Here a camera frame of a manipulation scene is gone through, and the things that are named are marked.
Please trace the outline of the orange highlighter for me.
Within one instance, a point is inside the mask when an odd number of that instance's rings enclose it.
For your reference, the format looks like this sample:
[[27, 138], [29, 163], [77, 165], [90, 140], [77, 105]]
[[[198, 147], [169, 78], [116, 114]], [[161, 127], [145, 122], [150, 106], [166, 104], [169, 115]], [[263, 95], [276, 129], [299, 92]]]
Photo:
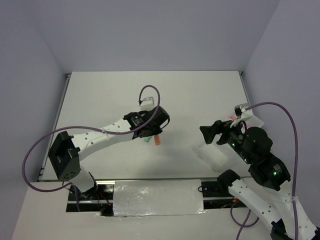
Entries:
[[155, 141], [155, 145], [159, 146], [161, 144], [160, 136], [159, 135], [155, 135], [154, 136], [154, 141]]

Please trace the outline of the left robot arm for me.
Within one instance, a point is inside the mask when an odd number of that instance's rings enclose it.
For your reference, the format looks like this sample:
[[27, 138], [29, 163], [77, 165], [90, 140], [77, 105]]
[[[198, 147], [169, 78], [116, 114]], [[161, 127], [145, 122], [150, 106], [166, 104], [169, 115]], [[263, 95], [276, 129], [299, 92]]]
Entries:
[[152, 109], [130, 112], [99, 131], [74, 135], [67, 131], [60, 132], [48, 152], [57, 179], [71, 182], [86, 200], [95, 198], [100, 191], [99, 187], [92, 174], [81, 166], [80, 161], [118, 143], [159, 135], [163, 131], [161, 125], [170, 121], [169, 114], [162, 107], [158, 108], [156, 115], [146, 126], [139, 129], [155, 111]]

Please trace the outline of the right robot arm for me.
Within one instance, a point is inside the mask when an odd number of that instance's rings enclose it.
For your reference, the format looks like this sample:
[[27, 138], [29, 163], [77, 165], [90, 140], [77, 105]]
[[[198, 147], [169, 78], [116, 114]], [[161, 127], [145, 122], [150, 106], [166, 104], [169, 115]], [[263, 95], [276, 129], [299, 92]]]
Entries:
[[282, 160], [271, 153], [273, 141], [265, 130], [232, 121], [217, 120], [211, 126], [200, 126], [207, 145], [215, 136], [218, 145], [229, 145], [249, 165], [253, 180], [268, 193], [272, 204], [251, 190], [240, 176], [228, 169], [217, 177], [217, 190], [223, 196], [232, 195], [244, 203], [266, 225], [273, 240], [318, 240], [320, 229], [308, 218], [301, 203], [293, 196], [291, 175]]

